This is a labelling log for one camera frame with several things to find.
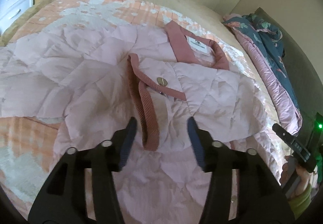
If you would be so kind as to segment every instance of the floral blanket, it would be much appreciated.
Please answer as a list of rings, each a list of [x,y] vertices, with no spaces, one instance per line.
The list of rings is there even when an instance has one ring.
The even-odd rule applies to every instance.
[[[281,126],[290,134],[297,134],[302,116],[282,61],[281,31],[255,14],[231,14],[224,16],[224,20],[223,24],[232,29],[266,85]]]
[[[288,79],[285,66],[282,61],[284,45],[283,34],[278,27],[265,22],[261,17],[250,14],[242,17],[233,17],[224,22],[225,25],[237,28],[241,33],[247,35],[259,48],[273,73],[286,89],[296,108],[297,99],[293,87]]]

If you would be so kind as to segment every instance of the beige wall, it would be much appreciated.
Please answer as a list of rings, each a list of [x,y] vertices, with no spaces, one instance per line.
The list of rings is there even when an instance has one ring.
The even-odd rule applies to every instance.
[[[323,0],[240,0],[232,12],[263,8],[299,44],[323,81]]]

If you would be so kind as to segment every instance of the bed sheet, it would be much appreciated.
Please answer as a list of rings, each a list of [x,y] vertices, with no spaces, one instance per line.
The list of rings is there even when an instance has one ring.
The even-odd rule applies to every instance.
[[[11,42],[27,34],[65,25],[79,28],[126,24],[163,27],[171,20],[195,35],[217,41],[227,58],[242,73],[257,81],[263,92],[263,104],[269,117],[267,129],[259,136],[235,141],[234,146],[239,150],[249,147],[257,149],[278,178],[283,155],[289,149],[271,130],[272,124],[278,121],[277,113],[259,75],[254,72],[254,67],[251,62],[248,63],[241,50],[230,46],[181,13],[142,0],[56,0],[31,17],[15,33]],[[43,118],[3,118],[0,119],[0,128],[0,182],[16,208],[26,218],[52,167],[53,144],[59,121]]]

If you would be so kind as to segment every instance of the clothing label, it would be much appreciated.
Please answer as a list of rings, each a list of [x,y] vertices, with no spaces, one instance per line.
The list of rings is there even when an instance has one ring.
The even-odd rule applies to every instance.
[[[196,50],[198,50],[198,51],[201,51],[201,52],[203,52],[203,53],[205,53],[205,54],[207,54],[208,53],[208,50],[207,50],[207,45],[206,44],[203,44],[203,43],[201,43],[200,41],[198,41],[198,40],[195,40],[195,39],[193,39],[193,38],[191,38],[191,37],[189,37],[189,36],[186,36],[186,39],[187,39],[187,42],[188,42],[188,44],[191,46],[191,47],[193,47],[194,49],[196,49]]]

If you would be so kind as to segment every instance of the snap button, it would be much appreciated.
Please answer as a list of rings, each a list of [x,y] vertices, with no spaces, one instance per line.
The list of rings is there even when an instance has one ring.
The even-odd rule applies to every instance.
[[[157,77],[157,83],[161,86],[167,86],[168,82],[166,79],[162,78],[162,77]]]

